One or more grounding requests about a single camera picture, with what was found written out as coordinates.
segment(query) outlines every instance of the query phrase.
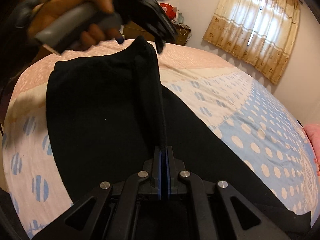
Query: curtain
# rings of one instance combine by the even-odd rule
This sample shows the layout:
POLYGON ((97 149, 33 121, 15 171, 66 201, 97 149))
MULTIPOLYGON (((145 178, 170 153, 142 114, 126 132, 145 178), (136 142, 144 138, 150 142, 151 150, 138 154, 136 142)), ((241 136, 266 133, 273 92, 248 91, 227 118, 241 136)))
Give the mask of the curtain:
POLYGON ((220 0, 203 39, 250 63, 277 85, 296 37, 299 2, 266 0, 260 11, 261 1, 220 0))

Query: bed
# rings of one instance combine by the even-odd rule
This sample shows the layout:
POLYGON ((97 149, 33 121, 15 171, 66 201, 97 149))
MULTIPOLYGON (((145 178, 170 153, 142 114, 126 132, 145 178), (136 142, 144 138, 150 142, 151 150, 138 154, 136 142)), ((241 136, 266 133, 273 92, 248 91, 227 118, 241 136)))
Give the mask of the bed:
MULTIPOLYGON (((46 125, 46 87, 55 63, 113 54, 131 42, 120 46, 107 41, 86 52, 49 55, 16 84, 4 123, 3 167, 13 205, 30 238, 73 204, 55 165, 46 125)), ((167 44, 158 61, 161 83, 289 210, 298 215, 311 211, 313 224, 320 214, 320 173, 305 131, 288 110, 256 80, 215 54, 167 44)))

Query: black mechanical arm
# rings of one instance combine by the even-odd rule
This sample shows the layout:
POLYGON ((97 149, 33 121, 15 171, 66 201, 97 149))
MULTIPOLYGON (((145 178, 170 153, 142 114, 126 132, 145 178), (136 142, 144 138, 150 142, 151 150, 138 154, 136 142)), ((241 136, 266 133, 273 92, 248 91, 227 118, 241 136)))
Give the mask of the black mechanical arm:
POLYGON ((290 239, 227 181, 208 182, 186 170, 169 146, 156 147, 154 158, 126 181, 101 182, 33 239, 138 239, 140 206, 174 201, 187 208, 189 239, 290 239))

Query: wooden cabinet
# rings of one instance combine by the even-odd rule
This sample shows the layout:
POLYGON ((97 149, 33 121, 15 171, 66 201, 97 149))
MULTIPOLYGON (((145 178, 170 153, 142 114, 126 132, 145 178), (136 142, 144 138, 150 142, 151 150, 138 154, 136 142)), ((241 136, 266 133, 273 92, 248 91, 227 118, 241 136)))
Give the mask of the wooden cabinet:
MULTIPOLYGON (((191 30, 183 28, 180 25, 174 25, 177 29, 178 36, 174 42, 169 42, 177 45, 184 46, 188 40, 191 30)), ((155 41, 153 35, 148 33, 145 29, 141 28, 134 22, 129 22, 123 28, 123 35, 126 40, 135 39, 139 35, 142 35, 147 41, 155 41)))

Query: hand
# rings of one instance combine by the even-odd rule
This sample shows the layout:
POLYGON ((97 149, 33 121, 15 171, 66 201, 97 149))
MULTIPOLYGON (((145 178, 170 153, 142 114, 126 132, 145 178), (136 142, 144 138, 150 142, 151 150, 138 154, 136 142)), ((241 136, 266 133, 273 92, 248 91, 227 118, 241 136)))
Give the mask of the hand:
MULTIPOLYGON (((39 31, 45 29, 65 12, 84 1, 94 2, 98 8, 105 13, 111 14, 114 11, 112 0, 50 0, 33 9, 33 13, 36 13, 38 10, 39 12, 28 28, 28 37, 33 38, 39 31)), ((119 44, 124 42, 124 38, 118 30, 108 29, 103 32, 96 24, 91 24, 87 31, 81 33, 81 44, 73 49, 83 51, 91 46, 97 45, 100 41, 111 40, 113 38, 115 38, 119 44)))

